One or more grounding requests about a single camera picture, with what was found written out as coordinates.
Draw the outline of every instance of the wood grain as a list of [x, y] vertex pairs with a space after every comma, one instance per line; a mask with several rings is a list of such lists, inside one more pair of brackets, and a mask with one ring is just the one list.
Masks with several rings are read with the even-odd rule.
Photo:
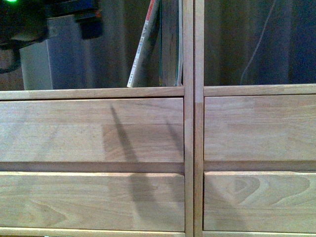
[[178, 174], [0, 172], [2, 227], [184, 231]]
[[316, 95], [207, 97], [208, 161], [314, 161]]
[[316, 233], [316, 173], [205, 173], [204, 230]]
[[186, 237], [194, 235], [194, 1], [183, 0], [183, 85]]
[[316, 237], [315, 234], [259, 233], [259, 232], [203, 232], [203, 237]]
[[59, 237], [184, 237], [181, 232], [148, 232], [148, 231], [99, 231], [99, 230], [67, 230], [41, 228], [1, 228], [4, 235], [25, 236], [59, 236]]
[[0, 91], [0, 100], [88, 99], [183, 96], [184, 87]]
[[183, 162], [183, 99], [0, 102], [0, 162]]
[[316, 94], [316, 84], [206, 86], [205, 96]]
[[194, 117], [194, 235], [203, 227], [203, 145], [204, 145], [204, 1], [195, 1], [195, 117]]

